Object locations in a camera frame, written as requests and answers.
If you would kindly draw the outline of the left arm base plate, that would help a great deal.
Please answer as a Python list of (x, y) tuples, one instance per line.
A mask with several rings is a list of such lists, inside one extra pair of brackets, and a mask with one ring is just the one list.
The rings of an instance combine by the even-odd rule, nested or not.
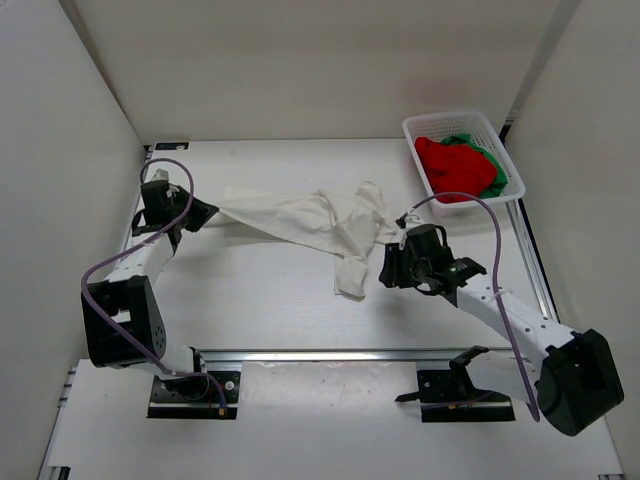
[(208, 378), (161, 380), (153, 378), (147, 407), (150, 419), (235, 420), (241, 387), (241, 366), (212, 364), (208, 373), (222, 388), (226, 410), (220, 408), (220, 394)]

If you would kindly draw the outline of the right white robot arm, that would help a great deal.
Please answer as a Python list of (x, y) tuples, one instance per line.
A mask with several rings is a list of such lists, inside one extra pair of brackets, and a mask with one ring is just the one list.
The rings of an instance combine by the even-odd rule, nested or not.
[(611, 349), (600, 333), (580, 333), (548, 320), (496, 287), (484, 266), (453, 255), (439, 225), (414, 226), (402, 241), (386, 244), (379, 280), (387, 288), (444, 298), (511, 342), (514, 354), (526, 360), (519, 365), (514, 357), (493, 355), (486, 347), (469, 348), (449, 363), (441, 386), (444, 399), (420, 395), (432, 408), (495, 392), (534, 400), (556, 430), (575, 436), (624, 399)]

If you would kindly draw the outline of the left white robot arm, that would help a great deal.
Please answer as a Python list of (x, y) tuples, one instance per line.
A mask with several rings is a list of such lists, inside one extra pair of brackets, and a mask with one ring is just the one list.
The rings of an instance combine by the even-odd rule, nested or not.
[(89, 358), (99, 368), (135, 368), (175, 380), (186, 399), (198, 400), (210, 386), (204, 359), (197, 349), (168, 339), (153, 285), (175, 256), (182, 233), (199, 231), (218, 208), (167, 180), (142, 184), (141, 196), (143, 209), (132, 222), (136, 250), (81, 293)]

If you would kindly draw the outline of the black label sticker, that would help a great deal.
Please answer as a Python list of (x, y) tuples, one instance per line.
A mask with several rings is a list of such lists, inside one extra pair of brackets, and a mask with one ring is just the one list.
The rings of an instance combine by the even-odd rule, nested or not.
[(189, 142), (157, 142), (155, 151), (183, 151), (189, 148)]

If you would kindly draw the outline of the red t-shirt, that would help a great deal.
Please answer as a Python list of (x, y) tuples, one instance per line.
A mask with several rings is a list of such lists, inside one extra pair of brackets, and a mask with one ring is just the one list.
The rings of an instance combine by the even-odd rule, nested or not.
[(466, 144), (445, 145), (418, 137), (414, 148), (438, 201), (453, 204), (480, 198), (498, 175), (494, 164), (483, 153)]

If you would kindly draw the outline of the white plastic basket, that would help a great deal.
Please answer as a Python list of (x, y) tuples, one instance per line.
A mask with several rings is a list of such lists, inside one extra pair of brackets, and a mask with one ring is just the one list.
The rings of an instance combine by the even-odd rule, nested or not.
[(521, 199), (526, 187), (489, 120), (477, 111), (405, 119), (402, 128), (431, 202), (440, 215), (475, 209), (473, 195), (495, 207)]

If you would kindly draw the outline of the white t-shirt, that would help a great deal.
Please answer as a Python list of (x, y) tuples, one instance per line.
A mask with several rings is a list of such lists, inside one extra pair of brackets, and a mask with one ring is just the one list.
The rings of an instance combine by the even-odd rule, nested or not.
[(218, 203), (221, 220), (239, 223), (281, 241), (334, 256), (334, 293), (360, 300), (366, 296), (369, 254), (392, 241), (398, 227), (379, 185), (363, 181), (344, 196), (326, 189), (312, 193), (268, 193), (228, 187)]

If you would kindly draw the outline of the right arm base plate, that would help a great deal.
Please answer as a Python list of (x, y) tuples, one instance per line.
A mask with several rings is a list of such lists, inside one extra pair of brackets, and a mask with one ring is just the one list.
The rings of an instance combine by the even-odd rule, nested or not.
[(418, 389), (400, 394), (396, 403), (418, 402), (422, 423), (490, 423), (516, 419), (511, 399), (501, 393), (478, 389), (467, 367), (486, 347), (473, 346), (448, 362), (446, 369), (417, 370)]

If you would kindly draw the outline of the green t-shirt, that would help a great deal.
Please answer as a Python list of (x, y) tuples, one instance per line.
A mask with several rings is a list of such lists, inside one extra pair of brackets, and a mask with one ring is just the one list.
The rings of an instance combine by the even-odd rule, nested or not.
[(457, 170), (445, 175), (447, 180), (453, 181), (446, 191), (466, 192), (482, 199), (502, 195), (508, 184), (504, 169), (489, 151), (471, 140), (470, 134), (452, 135), (440, 144), (453, 147), (458, 154)]

